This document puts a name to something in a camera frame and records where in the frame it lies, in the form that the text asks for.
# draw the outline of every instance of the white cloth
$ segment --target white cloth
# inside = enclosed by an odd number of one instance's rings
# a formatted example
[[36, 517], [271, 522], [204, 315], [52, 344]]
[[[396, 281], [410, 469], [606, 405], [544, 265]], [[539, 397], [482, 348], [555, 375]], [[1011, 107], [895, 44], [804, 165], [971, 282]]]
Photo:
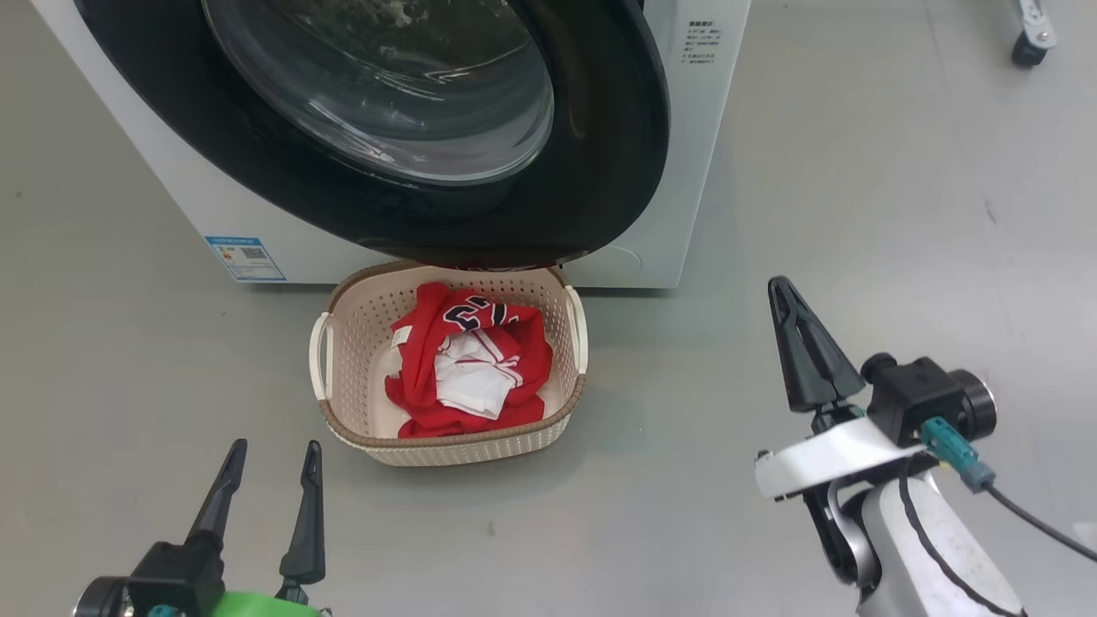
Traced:
[[434, 357], [438, 402], [475, 416], [499, 419], [502, 404], [522, 375], [518, 357], [504, 358], [482, 329], [448, 336]]

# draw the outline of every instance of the beige woven basket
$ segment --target beige woven basket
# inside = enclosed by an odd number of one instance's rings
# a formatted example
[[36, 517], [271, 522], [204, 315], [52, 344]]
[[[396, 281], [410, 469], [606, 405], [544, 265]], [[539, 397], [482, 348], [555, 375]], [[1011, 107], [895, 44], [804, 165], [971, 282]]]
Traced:
[[[541, 310], [554, 351], [548, 382], [538, 392], [545, 402], [541, 422], [472, 435], [396, 438], [409, 416], [385, 395], [385, 377], [400, 366], [389, 326], [415, 308], [416, 289], [430, 281]], [[555, 269], [465, 272], [389, 263], [362, 270], [336, 288], [313, 328], [308, 362], [331, 431], [378, 461], [398, 467], [490, 461], [540, 450], [564, 433], [586, 383], [587, 323], [578, 294]]]

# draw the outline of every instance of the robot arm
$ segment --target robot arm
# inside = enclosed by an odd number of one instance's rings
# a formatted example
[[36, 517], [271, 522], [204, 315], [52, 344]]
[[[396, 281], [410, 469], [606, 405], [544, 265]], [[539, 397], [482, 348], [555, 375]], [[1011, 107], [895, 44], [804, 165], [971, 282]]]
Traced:
[[[993, 433], [986, 386], [928, 358], [898, 364], [878, 355], [858, 373], [788, 279], [770, 281], [769, 296], [789, 407], [814, 416], [808, 439], [759, 452], [762, 495], [803, 500], [835, 575], [860, 591], [862, 617], [1025, 615], [928, 473], [938, 459], [927, 445], [936, 452], [948, 431]], [[873, 384], [867, 413], [846, 401], [866, 380]], [[977, 455], [958, 452], [971, 485], [993, 479]], [[839, 501], [839, 490], [856, 486], [864, 489]]]
[[324, 475], [320, 445], [309, 441], [301, 471], [301, 507], [274, 597], [226, 592], [225, 526], [244, 478], [248, 442], [237, 439], [225, 457], [182, 545], [156, 542], [129, 576], [100, 576], [72, 609], [73, 617], [319, 617], [302, 585], [324, 579]]

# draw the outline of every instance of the gray floor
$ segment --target gray floor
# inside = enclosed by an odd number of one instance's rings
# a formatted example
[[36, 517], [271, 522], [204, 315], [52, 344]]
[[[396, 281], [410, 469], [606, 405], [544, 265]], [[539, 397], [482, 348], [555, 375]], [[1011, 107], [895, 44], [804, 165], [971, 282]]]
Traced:
[[[0, 2], [0, 597], [60, 615], [179, 540], [251, 441], [230, 587], [273, 592], [305, 442], [326, 450], [337, 615], [850, 615], [807, 515], [751, 459], [784, 410], [764, 287], [858, 361], [968, 367], [981, 449], [1064, 529], [1097, 519], [1097, 4], [1049, 0], [1026, 72], [1007, 0], [757, 0], [674, 294], [587, 299], [590, 385], [551, 449], [395, 470], [336, 441], [306, 377], [321, 289], [228, 280], [25, 0]], [[1097, 566], [939, 474], [1033, 615]]]

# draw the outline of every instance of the front-loading washing machine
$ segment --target front-loading washing machine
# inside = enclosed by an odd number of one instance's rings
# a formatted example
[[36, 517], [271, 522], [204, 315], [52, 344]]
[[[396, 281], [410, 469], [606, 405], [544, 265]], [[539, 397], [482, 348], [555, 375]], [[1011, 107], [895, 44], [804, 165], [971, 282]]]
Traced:
[[32, 0], [237, 280], [672, 288], [749, 0]]

